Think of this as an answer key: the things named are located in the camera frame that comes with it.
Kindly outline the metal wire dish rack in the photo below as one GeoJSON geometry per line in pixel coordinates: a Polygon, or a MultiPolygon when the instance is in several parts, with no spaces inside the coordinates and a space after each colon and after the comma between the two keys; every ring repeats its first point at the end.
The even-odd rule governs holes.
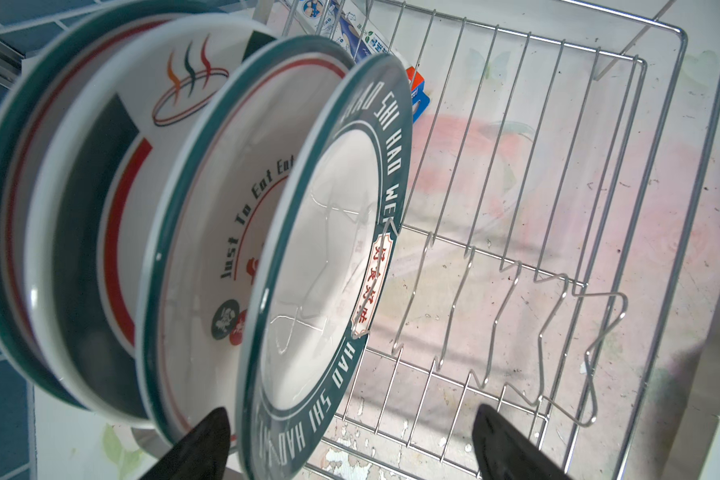
{"type": "Polygon", "coordinates": [[[496,408],[658,479],[720,293],[720,1],[361,1],[424,80],[405,228],[305,479],[474,479],[496,408]]]}

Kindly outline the rearmost green rim plate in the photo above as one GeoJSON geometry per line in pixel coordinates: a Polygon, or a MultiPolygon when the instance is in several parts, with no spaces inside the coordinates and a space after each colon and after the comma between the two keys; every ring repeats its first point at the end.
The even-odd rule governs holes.
{"type": "Polygon", "coordinates": [[[22,377],[70,406],[81,404],[43,357],[20,298],[18,245],[36,175],[67,108],[112,55],[152,28],[212,10],[202,1],[118,2],[47,44],[0,104],[0,350],[22,377]]]}

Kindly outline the grey rim hao plate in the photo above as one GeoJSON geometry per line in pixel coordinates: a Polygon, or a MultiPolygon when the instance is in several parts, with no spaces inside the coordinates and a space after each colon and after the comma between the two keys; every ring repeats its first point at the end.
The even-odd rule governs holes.
{"type": "Polygon", "coordinates": [[[361,359],[398,242],[412,150],[401,62],[353,67],[318,116],[262,251],[236,400],[250,479],[290,479],[361,359]]]}

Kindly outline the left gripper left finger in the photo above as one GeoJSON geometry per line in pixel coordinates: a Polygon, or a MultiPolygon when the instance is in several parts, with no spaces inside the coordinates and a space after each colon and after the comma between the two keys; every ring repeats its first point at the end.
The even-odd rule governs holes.
{"type": "Polygon", "coordinates": [[[152,479],[222,480],[231,446],[231,429],[224,407],[212,410],[141,476],[152,479]]]}

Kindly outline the just eat text plate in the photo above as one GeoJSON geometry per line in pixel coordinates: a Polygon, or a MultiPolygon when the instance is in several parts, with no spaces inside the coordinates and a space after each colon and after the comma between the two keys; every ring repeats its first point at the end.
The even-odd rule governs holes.
{"type": "Polygon", "coordinates": [[[248,56],[182,146],[148,236],[137,307],[137,376],[174,444],[232,409],[250,296],[272,217],[321,110],[353,65],[319,36],[248,56]]]}

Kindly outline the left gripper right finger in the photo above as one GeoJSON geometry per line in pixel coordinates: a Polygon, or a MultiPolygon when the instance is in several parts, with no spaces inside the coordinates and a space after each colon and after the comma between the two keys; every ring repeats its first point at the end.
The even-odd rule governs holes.
{"type": "Polygon", "coordinates": [[[483,479],[569,479],[490,405],[478,407],[471,437],[483,479]]]}

